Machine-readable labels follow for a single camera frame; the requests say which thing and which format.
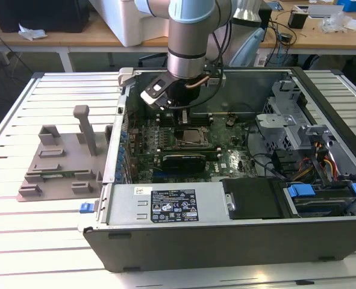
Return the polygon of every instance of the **motherboard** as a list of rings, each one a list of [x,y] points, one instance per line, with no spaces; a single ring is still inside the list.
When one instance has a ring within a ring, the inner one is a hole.
[[[179,130],[161,119],[130,129],[133,183],[218,182],[253,178],[254,164],[246,151],[248,124],[236,116],[210,116],[207,126]]]

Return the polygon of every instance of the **circuit board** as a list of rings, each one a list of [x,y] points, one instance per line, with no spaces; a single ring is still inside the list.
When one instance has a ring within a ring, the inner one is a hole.
[[[192,128],[197,143],[179,141],[174,128],[162,128],[154,120],[133,129],[131,155],[136,159],[133,166],[135,183],[167,182],[211,182],[223,178],[252,178],[257,176],[253,164],[246,154],[243,123],[227,127],[227,116],[214,117],[208,127]],[[205,169],[200,173],[166,173],[163,171],[162,158],[166,151],[179,152],[191,146],[192,152],[207,155]]]

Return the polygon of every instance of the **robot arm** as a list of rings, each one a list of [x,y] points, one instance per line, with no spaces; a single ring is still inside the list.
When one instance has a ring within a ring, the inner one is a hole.
[[[208,35],[232,18],[237,0],[136,0],[135,3],[142,12],[170,20],[168,71],[147,86],[142,99],[161,110],[173,104],[189,104],[195,93],[184,90],[204,77],[201,75]]]

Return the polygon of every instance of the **white box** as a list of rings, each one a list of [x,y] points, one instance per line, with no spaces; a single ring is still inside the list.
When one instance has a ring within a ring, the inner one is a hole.
[[[169,21],[138,11],[134,0],[90,0],[124,46],[168,36]]]

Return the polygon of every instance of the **blue box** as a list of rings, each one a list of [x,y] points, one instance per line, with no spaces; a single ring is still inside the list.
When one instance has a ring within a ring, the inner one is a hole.
[[[356,0],[339,0],[337,5],[344,5],[345,12],[356,12]]]

